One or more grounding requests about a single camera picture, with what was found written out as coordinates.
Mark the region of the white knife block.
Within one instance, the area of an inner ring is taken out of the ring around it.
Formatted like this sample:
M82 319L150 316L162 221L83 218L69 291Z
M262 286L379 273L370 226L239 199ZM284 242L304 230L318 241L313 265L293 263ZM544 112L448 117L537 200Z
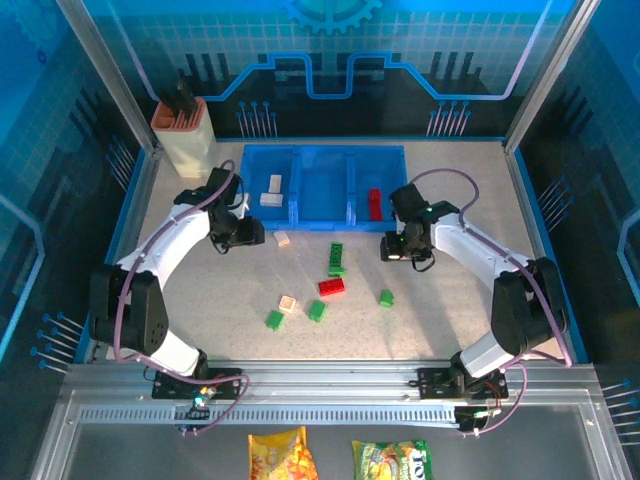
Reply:
M215 143L213 125L205 100L201 97L195 100L197 109L189 119L184 113L174 115L159 102L151 120L151 129L182 178L204 178L213 168L210 152Z

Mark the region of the yellow snack bag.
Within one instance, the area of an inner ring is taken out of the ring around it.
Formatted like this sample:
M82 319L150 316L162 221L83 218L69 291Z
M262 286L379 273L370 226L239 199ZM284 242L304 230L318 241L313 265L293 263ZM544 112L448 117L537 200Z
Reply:
M249 480L319 480L305 426L248 436Z

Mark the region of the green snack bag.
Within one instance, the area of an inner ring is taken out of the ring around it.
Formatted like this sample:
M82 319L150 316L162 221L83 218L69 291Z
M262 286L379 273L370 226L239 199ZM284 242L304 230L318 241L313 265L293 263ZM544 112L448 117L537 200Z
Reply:
M435 480L431 450L424 440L351 442L354 480Z

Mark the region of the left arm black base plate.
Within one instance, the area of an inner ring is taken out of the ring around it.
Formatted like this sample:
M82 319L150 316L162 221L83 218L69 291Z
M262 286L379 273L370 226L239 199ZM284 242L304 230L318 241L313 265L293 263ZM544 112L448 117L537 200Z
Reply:
M212 380L239 376L240 368L209 367L205 375L208 386L213 389L210 397L214 400L235 400L240 394L241 381L232 380L213 385ZM194 400L200 395L204 385L179 381L165 373L157 372L152 385L152 398L156 400Z

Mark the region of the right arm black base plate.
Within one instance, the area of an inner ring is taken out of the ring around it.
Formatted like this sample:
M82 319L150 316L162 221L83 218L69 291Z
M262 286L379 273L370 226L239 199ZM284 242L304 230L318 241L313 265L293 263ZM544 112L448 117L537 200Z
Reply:
M472 377L457 367L420 368L416 374L413 386L423 400L503 400L509 397L505 375L499 370L481 377Z

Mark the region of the aluminium frame rail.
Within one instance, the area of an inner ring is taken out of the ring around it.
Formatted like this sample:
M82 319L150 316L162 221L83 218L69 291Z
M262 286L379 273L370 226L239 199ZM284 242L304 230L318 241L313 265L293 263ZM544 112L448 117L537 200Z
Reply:
M417 369L446 367L440 361L219 361L213 367L240 368L248 376L235 400L209 398L200 405L194 400L156 400L151 396L156 372L139 365L103 363L71 368L57 405L66 426L83 424L77 417L85 406L177 405L190 412L221 406L230 412L241 404L443 405L455 408L459 426L464 413L503 418L514 404L550 413L575 409L587 425L597 423L605 410L595 371L588 365L565 369L532 360L523 370L510 368L504 374L509 397L503 400L421 399L409 383Z

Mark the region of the aluminium frame post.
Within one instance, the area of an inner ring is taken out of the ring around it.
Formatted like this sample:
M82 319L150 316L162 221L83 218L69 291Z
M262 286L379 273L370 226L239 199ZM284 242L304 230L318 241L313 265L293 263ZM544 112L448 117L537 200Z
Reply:
M55 1L135 139L147 153L153 153L157 148L156 137L84 2L82 0Z
M582 38L601 0L575 0L531 89L525 95L503 141L506 154L513 154L535 120L539 110L565 70L577 44Z

